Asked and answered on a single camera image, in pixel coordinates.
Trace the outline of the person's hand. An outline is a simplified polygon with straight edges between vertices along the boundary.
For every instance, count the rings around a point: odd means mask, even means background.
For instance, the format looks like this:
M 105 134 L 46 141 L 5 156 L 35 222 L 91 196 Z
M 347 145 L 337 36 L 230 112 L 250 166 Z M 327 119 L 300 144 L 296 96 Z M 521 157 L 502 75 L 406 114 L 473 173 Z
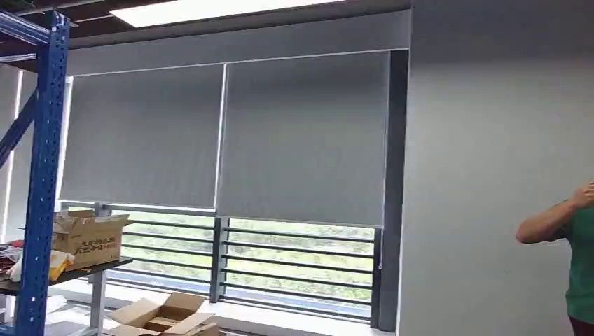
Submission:
M 593 180 L 577 188 L 570 198 L 573 206 L 578 209 L 593 206 Z

